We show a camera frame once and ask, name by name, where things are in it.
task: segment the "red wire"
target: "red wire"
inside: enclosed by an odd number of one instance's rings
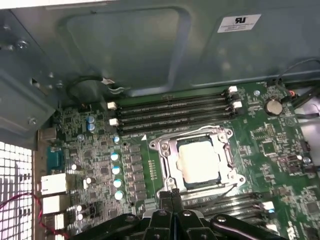
[[[35,199],[35,202],[38,204],[39,206],[39,215],[38,215],[38,224],[49,230],[50,232],[52,232],[54,235],[63,235],[66,239],[69,238],[69,235],[67,233],[61,233],[61,232],[58,232],[57,230],[53,229],[52,227],[49,227],[47,225],[45,225],[43,222],[42,222],[42,216],[43,216],[43,213],[42,213],[42,204],[41,204],[41,201],[40,199],[34,195],[33,193],[31,192],[26,192],[26,193],[21,193],[21,194],[17,194],[11,198],[9,198],[7,201],[4,201],[0,204],[0,209],[4,208],[5,205],[7,205],[9,202],[13,201],[13,200],[16,200],[18,198],[21,198],[23,196],[32,196],[34,199]]]

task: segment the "capacitor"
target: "capacitor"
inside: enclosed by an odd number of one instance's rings
[[[94,133],[96,130],[96,126],[93,123],[88,124],[87,129],[90,133]]]
[[[85,204],[81,204],[81,205],[76,206],[76,211],[81,212],[81,211],[86,210],[86,208],[87,208],[87,206]]]
[[[79,221],[81,221],[82,219],[85,219],[88,216],[88,214],[86,212],[81,212],[78,214],[77,218]]]
[[[115,180],[113,181],[113,186],[114,186],[115,188],[120,188],[121,185],[122,185],[122,181],[121,181],[120,179],[115,179]]]
[[[276,99],[269,99],[264,105],[265,112],[270,116],[280,115],[283,109],[281,102]]]
[[[72,164],[71,165],[71,169],[73,171],[80,171],[81,170],[81,166],[80,165],[77,165],[77,164]]]
[[[114,198],[116,200],[121,200],[124,197],[124,192],[123,191],[116,191],[114,194]]]
[[[94,184],[96,182],[96,179],[93,177],[87,177],[85,181],[87,184]]]
[[[113,152],[113,153],[111,153],[110,158],[112,161],[117,161],[119,159],[119,154],[116,152]]]
[[[118,166],[114,166],[111,171],[114,175],[117,175],[121,172],[121,168]]]
[[[114,142],[115,144],[118,144],[119,141],[120,141],[120,137],[115,136],[115,137],[113,138],[113,142]]]
[[[95,118],[93,116],[87,116],[86,121],[88,124],[93,124],[95,122]]]

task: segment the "green circuit board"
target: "green circuit board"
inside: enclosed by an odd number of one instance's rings
[[[152,101],[178,99],[219,93],[226,87],[197,89],[184,92],[135,97],[116,101],[118,106],[133,106]],[[288,165],[286,158],[299,156],[310,158],[309,150],[296,119],[291,104],[284,103],[283,111],[278,116],[266,114],[265,102],[284,93],[266,82],[245,83],[237,85],[238,94],[245,110],[244,114],[234,119],[217,120],[205,125],[219,125],[232,129],[229,139],[230,149],[237,173],[245,176],[246,183],[236,187],[228,196],[250,192],[267,192],[271,195],[276,217],[269,219],[269,224],[277,227],[281,236],[289,239],[308,239],[306,229],[320,228],[320,182],[317,171],[304,171],[297,166]],[[142,215],[145,210],[159,205],[157,191],[163,187],[162,169],[157,151],[149,148],[149,143],[165,133],[198,129],[201,124],[171,127],[146,132],[121,135],[117,129],[108,124],[112,112],[106,103],[91,104],[89,110],[79,112],[76,107],[62,110],[61,147],[63,150],[65,171],[72,164],[80,165],[78,171],[79,190],[72,196],[72,205],[97,203],[98,211],[93,218],[75,221],[69,228],[74,234],[81,232],[83,226],[96,226],[110,218],[123,213]],[[86,119],[95,119],[95,130],[87,130]],[[119,159],[112,161],[111,154],[117,153]],[[145,184],[143,200],[135,198],[131,185],[132,167],[129,161],[133,155],[140,157]],[[112,174],[112,167],[121,168],[118,175]],[[96,178],[96,183],[82,186],[86,177]],[[120,179],[122,186],[113,187],[113,181]],[[115,200],[116,191],[122,191],[121,201]]]

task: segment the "electrolytic capacitor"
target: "electrolytic capacitor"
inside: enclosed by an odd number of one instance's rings
[[[118,144],[118,143],[120,142],[120,137],[115,136],[115,137],[113,138],[113,142],[114,142],[115,144]]]
[[[73,171],[80,171],[81,170],[81,166],[80,165],[77,165],[77,164],[72,164],[71,165],[71,169]]]
[[[123,191],[116,191],[114,194],[114,198],[116,200],[121,200],[124,197],[124,192]]]
[[[86,208],[87,208],[87,206],[85,204],[81,204],[81,205],[76,206],[76,211],[81,212],[81,211],[86,210]]]
[[[121,172],[121,168],[119,166],[114,166],[111,171],[114,175],[117,175]]]
[[[94,184],[96,182],[96,179],[93,177],[87,177],[85,181],[87,184]]]
[[[115,188],[120,188],[121,185],[122,185],[122,181],[121,181],[120,179],[115,179],[115,180],[113,181],[113,186],[114,186]]]
[[[88,124],[87,129],[90,133],[94,133],[96,130],[96,126],[93,123]]]
[[[119,159],[119,154],[116,152],[113,152],[113,153],[111,153],[110,158],[112,161],[117,161]]]
[[[86,212],[81,212],[78,214],[77,218],[79,221],[81,221],[82,219],[85,219],[88,216],[88,214]]]
[[[93,116],[87,116],[86,121],[88,124],[93,124],[95,122],[95,118]]]

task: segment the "white connector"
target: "white connector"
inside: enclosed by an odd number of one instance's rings
[[[108,102],[106,104],[106,107],[109,109],[109,110],[116,110],[117,109],[117,104],[114,102],[114,101],[111,101],[111,102]]]
[[[59,173],[41,177],[42,195],[60,194],[76,189],[74,174]]]
[[[110,126],[119,126],[119,121],[116,118],[112,118],[109,120]]]
[[[228,92],[229,92],[230,94],[233,94],[233,93],[238,92],[237,86],[230,86],[230,87],[228,88]]]
[[[56,195],[44,197],[42,199],[42,213],[53,214],[60,213],[70,207],[70,196]]]
[[[234,109],[239,109],[239,108],[242,108],[242,103],[241,103],[241,101],[234,101],[232,103],[232,106]]]
[[[276,226],[275,224],[266,224],[265,227],[266,227],[267,229],[270,229],[270,230],[272,230],[272,231],[275,231],[275,232],[279,233],[279,232],[278,232],[278,229],[277,229],[277,226]]]
[[[267,210],[268,212],[269,211],[272,211],[272,212],[275,211],[275,206],[274,206],[274,203],[272,201],[265,201],[261,205],[262,205],[263,209]]]

